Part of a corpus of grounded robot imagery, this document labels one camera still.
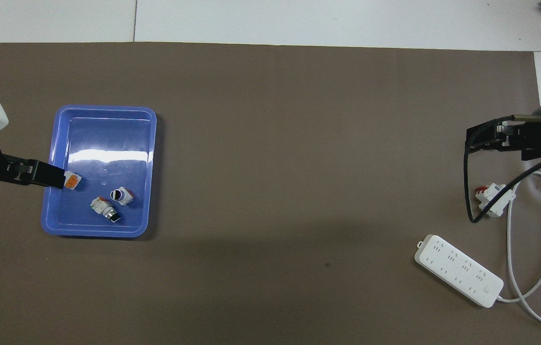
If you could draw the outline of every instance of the brown mat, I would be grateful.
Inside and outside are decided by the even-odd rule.
[[[65,104],[159,117],[138,240],[50,236],[43,189],[0,183],[0,344],[541,344],[519,305],[479,308],[413,260],[439,234],[508,283],[505,219],[469,223],[461,155],[467,127],[538,106],[532,53],[0,44],[0,100],[3,151],[43,160]],[[525,168],[475,156],[474,188]],[[523,185],[527,289],[541,183]]]

